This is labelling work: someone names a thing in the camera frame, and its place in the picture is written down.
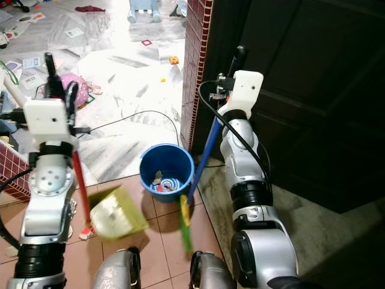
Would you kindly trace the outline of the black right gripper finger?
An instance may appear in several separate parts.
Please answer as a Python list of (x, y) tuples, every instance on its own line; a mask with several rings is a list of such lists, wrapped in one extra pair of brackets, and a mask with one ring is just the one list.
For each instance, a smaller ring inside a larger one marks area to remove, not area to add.
[(245, 46), (237, 46), (227, 74), (234, 75), (236, 71), (241, 70), (245, 63), (245, 58), (247, 58), (247, 48)]

